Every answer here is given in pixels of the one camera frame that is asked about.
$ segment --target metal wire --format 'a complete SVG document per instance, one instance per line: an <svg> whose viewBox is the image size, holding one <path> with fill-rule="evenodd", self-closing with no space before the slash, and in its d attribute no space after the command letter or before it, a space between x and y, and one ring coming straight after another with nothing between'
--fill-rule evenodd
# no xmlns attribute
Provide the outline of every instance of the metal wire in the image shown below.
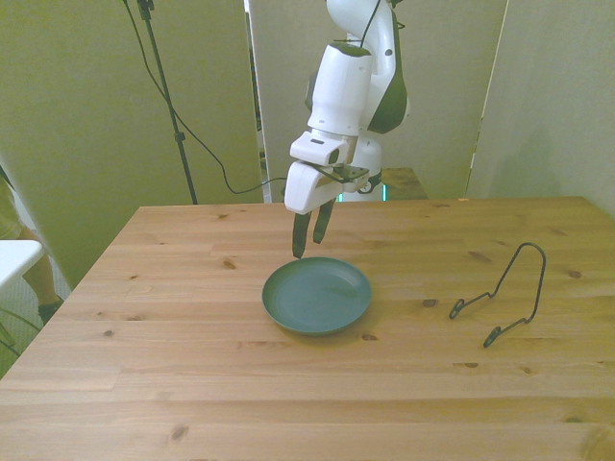
<svg viewBox="0 0 615 461"><path fill-rule="evenodd" d="M455 305L453 306L453 309L451 310L451 313L449 314L449 318L453 320L459 314L459 312L461 312L461 309L467 307L471 303L475 303L476 301L478 301L481 298L484 298L485 296L488 296L489 298L495 297L498 294L498 291L500 290L500 286L502 286L502 282L504 281L506 275L508 274L508 271L512 267L512 264L515 262L517 255L521 252L521 250L524 247L533 247L536 250L538 250L538 252L540 252L540 254L542 255L542 269L540 271L540 279L538 281L538 289L536 291L536 301L534 302L534 310L531 312L531 315L529 316L529 318L524 317L523 319L519 319L518 321L510 324L506 328L501 328L501 327L493 328L491 332L489 333L489 336L487 336L487 339L485 339L484 343L482 344L485 348L488 348L489 346L491 346L491 344L493 344L493 342L496 339L498 339L498 337L501 334L506 333L507 331L516 327L519 324L528 324L535 317L536 312L538 311L538 303L540 302L540 292L542 291L542 282L545 278L545 271L547 269L547 255L545 255L545 252L542 250L542 248L540 248L538 245L531 243L531 242L526 242L526 243L522 243L521 245L519 245L519 248L517 248L517 251L515 252L512 259L510 259L510 262L508 263L508 266L506 267L506 270L502 274L502 277L500 278L500 281L498 282L498 285L496 286L496 289L493 293L490 293L490 292L483 293L480 296L475 297L473 300L468 301L467 303L465 302L465 300L460 299L459 301L455 303Z"/></svg>
<svg viewBox="0 0 615 461"><path fill-rule="evenodd" d="M14 312L11 312L7 309L3 309L2 307L0 307L0 312L4 312L5 314L11 315L13 316L15 319L19 319L20 321L22 321L24 324L30 326L31 328L35 329L36 331L40 331L40 328L37 327L35 324L33 324L32 322L24 319L23 317L21 317L20 315L15 314Z"/></svg>
<svg viewBox="0 0 615 461"><path fill-rule="evenodd" d="M21 354L19 352L17 352L15 349L13 349L11 346L9 346L7 343L2 341L1 339L0 339L0 344L3 345L5 348L7 348L12 353L14 353L15 355L17 355L18 357L21 356Z"/></svg>

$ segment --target light stand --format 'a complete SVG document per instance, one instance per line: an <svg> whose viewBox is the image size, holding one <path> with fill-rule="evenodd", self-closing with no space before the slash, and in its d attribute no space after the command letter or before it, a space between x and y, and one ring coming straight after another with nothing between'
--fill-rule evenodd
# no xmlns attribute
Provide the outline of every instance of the light stand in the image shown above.
<svg viewBox="0 0 615 461"><path fill-rule="evenodd" d="M164 99L166 100L166 105L169 107L169 113L171 114L171 122L173 122L175 141L177 142L177 147L179 148L180 156L182 157L182 164L184 165L185 178L188 182L188 188L190 189L190 196L192 197L192 203L194 205L198 205L198 202L196 199L196 192L194 191L194 184L192 183L192 177L190 176L188 160L185 156L185 150L184 150L185 134L180 132L177 126L175 110L173 109L173 104L171 103L171 95L169 93L169 88L166 85L166 79L164 78L164 71L162 70L162 62L160 61L160 55L158 53L158 46L156 46L156 40L154 39L154 31L152 30L152 23L151 23L152 15L150 14L150 10L154 9L154 2L153 0L136 0L136 2L138 3L138 9L141 13L141 19L145 21L145 24L147 26L147 32L150 36L150 41L152 42L152 48L154 49L154 56L156 57L156 64L158 65L158 71L160 73L162 89L164 91Z"/></svg>

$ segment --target cable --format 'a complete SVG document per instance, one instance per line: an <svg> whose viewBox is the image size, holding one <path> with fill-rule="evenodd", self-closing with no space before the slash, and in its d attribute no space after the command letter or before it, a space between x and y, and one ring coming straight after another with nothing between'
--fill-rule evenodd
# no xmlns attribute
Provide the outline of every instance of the cable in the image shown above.
<svg viewBox="0 0 615 461"><path fill-rule="evenodd" d="M152 82L154 82L154 85L156 86L156 88L158 89L158 92L160 93L160 96L162 96L162 99L164 99L164 101L167 101L166 96L164 95L164 92L162 91L162 88L160 88L160 85L158 83L158 81L156 80L156 78L154 77L154 74L152 74L152 71L150 70L150 66L149 63L147 61L147 56L145 55L145 49L143 48L143 42L141 41L141 35L138 32L138 28L136 27L136 23L135 23L135 18L133 17L133 12L131 12L130 7L128 6L128 0L123 0L124 5L126 6L126 11L128 12L129 17L131 18L131 22L133 23L133 29L135 30L135 34L136 34L136 39L138 41L138 46L141 50L141 56L143 57L143 62L145 63L145 68L147 69L147 73L149 74L150 78L152 79ZM218 163L218 165L220 165L220 168L222 169L222 176L224 177L224 183L227 186L227 188L235 195L239 195L239 194L246 194L248 192L252 192L253 190L259 189L265 185L267 185L270 182L273 181L286 181L286 178L274 178L272 180L268 180L265 182L261 182L259 185L255 186L255 187L251 187L249 189L246 190L234 190L231 185L229 184L229 179L227 177L227 170L224 166L224 163L222 163L222 161L220 160L220 158L218 158L218 156L207 146L207 144L205 144L205 142L203 142L188 126L186 123L184 123L184 120L182 120L182 117L180 117L180 115L177 113L177 111L175 110L175 108L173 108L173 112L175 113L175 116L177 117L177 119L180 121L180 123L182 124L182 126L186 129L187 132L190 133L190 135L199 143L201 144L201 146L203 146L205 148L206 151L208 151L208 153L213 157L213 159Z"/></svg>
<svg viewBox="0 0 615 461"><path fill-rule="evenodd" d="M138 4L139 13L141 14L141 19L145 21L145 27L147 28L147 34L150 37L150 42L152 43L152 51L154 52L154 58L156 58L156 65L158 66L158 71L160 74L160 83L162 84L162 89L164 90L166 108L169 111L169 115L171 116L171 123L173 124L173 137L175 138L175 142L177 143L178 151L180 152L180 158L182 159L182 166L184 167L185 180L188 184L188 190L190 191L190 198L192 199L193 205L199 205L199 201L196 195L196 190L194 189L194 182L192 181L192 175L190 173L190 164L188 163L188 157L185 154L185 134L180 132L180 128L177 125L177 117L175 116L175 111L173 109L173 104L171 102L171 93L166 84L166 78L164 77L164 68L162 66L162 60L160 59L160 53L158 52L158 45L156 44L156 38L154 37L154 29L152 28L152 15L150 14L150 10L154 9L154 1L153 0L136 0Z"/></svg>
<svg viewBox="0 0 615 461"><path fill-rule="evenodd" d="M3 345L5 348L7 348L12 353L14 353L15 355L17 355L18 357L21 356L21 354L19 352L17 352L15 349L13 349L11 346L9 346L7 343L2 341L1 339L0 339L0 344Z"/></svg>
<svg viewBox="0 0 615 461"><path fill-rule="evenodd" d="M369 18L369 21L367 21L367 26L365 27L365 32L363 32L363 37L361 38L361 44L359 48L363 47L363 43L365 42L365 37L367 36L367 31L369 31L369 26L372 25L372 21L374 20L374 16L376 15L376 12L378 11L378 7L380 5L381 5L381 0L378 0L378 2L376 2L376 7L372 11L372 16Z"/></svg>
<svg viewBox="0 0 615 461"><path fill-rule="evenodd" d="M20 315L15 314L14 312L11 312L7 309L3 309L0 307L0 312L4 312L5 314L11 315L13 316L15 319L19 319L20 321L22 321L24 324L28 325L29 327L32 327L33 329L35 329L36 331L40 332L40 328L37 327L35 324L33 324L32 322L29 322L28 320L24 319L23 317L21 317Z"/></svg>
<svg viewBox="0 0 615 461"><path fill-rule="evenodd" d="M400 21L397 21L397 30L401 31L402 29L406 28L406 24L401 23ZM350 39L350 38L336 38L333 41L339 42L339 43L361 43L361 40L357 39Z"/></svg>
<svg viewBox="0 0 615 461"><path fill-rule="evenodd" d="M335 182L339 182L340 184L343 184L344 181L342 181L339 178L336 178L334 175L332 175L331 173L327 173L325 170L323 170L320 166L315 165L313 163L311 163L309 166L311 166L314 170L316 170L318 173L320 173L321 175L323 175L326 178L329 178L330 180L333 180Z"/></svg>

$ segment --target green wall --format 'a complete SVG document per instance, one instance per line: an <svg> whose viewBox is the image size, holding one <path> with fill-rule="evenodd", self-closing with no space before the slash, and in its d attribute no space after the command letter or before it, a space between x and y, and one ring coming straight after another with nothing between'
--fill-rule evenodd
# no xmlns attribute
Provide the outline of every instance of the green wall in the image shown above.
<svg viewBox="0 0 615 461"><path fill-rule="evenodd" d="M129 5L158 76L136 0ZM227 166L260 182L242 0L155 0L153 28L177 112ZM167 106L119 0L0 3L0 161L74 286L139 206L191 204ZM201 204L226 190L185 144Z"/></svg>

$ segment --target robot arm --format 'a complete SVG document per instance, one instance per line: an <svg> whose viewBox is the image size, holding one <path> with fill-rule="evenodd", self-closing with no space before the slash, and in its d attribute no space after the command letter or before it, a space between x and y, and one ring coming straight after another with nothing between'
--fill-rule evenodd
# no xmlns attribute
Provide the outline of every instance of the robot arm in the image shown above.
<svg viewBox="0 0 615 461"><path fill-rule="evenodd" d="M407 115L397 18L401 0L327 0L333 21L348 42L327 47L307 96L311 117L290 148L297 159L288 171L284 203L294 211L293 254L301 257L311 212L320 207L314 241L320 243L332 204L343 192L356 192L374 170L357 151L363 132L387 133Z"/></svg>

